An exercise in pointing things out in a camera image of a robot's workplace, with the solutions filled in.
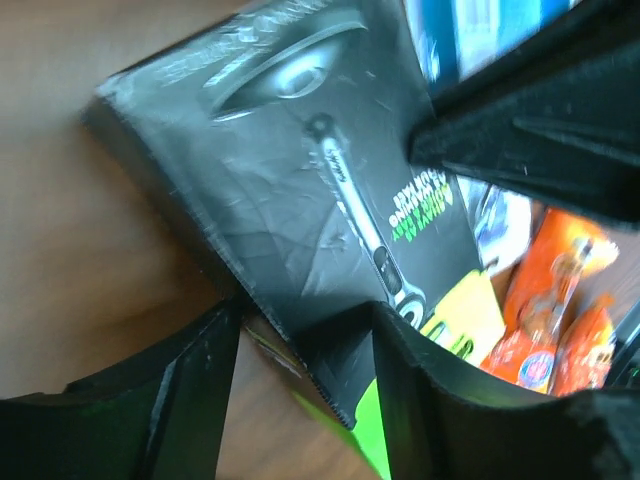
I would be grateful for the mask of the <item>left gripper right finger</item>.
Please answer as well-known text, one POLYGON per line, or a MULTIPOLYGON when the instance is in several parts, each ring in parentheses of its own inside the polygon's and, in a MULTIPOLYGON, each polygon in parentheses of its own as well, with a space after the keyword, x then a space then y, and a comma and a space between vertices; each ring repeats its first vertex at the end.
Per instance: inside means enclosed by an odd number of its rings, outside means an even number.
POLYGON ((371 306, 394 479, 636 479, 639 392, 554 398, 502 381, 371 306))

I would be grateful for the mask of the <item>black green razor box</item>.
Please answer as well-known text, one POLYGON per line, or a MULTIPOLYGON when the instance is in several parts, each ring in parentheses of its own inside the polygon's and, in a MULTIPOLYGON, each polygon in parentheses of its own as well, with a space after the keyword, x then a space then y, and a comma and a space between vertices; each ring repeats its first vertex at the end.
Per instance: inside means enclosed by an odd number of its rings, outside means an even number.
POLYGON ((108 78, 86 113, 298 401, 390 475, 366 308, 478 366, 504 331, 398 1, 266 1, 108 78))

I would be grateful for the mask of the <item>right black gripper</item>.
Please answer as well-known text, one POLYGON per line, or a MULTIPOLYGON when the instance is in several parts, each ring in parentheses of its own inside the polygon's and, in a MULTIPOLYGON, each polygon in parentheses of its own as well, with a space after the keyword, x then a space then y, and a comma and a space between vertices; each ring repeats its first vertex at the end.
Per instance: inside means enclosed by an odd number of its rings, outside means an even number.
POLYGON ((433 102, 410 161, 600 223, 639 219, 639 5, 583 1, 433 102))

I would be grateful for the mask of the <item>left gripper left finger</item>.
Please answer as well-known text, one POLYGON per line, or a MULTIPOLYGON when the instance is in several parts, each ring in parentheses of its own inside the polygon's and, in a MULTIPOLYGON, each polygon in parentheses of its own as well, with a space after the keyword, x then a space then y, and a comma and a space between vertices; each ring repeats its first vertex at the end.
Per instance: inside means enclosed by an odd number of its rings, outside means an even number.
POLYGON ((223 301, 58 394, 2 400, 2 478, 215 478, 240 326, 223 301))

